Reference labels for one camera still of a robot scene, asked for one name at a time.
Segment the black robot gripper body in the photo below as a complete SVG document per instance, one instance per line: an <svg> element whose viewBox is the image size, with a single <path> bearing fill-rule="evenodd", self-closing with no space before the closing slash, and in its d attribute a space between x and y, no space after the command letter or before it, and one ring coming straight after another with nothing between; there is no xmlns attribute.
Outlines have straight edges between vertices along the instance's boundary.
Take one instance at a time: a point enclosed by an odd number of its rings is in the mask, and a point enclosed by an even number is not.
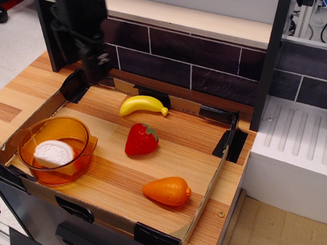
<svg viewBox="0 0 327 245"><path fill-rule="evenodd" d="M106 0L55 0L50 11L55 17L52 30L66 63L81 59L81 47L103 42L100 26L108 17Z"/></svg>

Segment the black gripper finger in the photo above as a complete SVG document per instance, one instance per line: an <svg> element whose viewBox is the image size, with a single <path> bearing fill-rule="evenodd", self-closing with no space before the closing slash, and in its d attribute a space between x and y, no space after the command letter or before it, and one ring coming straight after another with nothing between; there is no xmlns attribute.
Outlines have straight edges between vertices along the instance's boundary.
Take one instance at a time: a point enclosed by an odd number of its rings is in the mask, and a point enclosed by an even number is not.
<svg viewBox="0 0 327 245"><path fill-rule="evenodd" d="M83 70L88 84L100 83L107 77L109 67L109 53L103 42L96 42L81 47L79 55L83 62Z"/></svg>

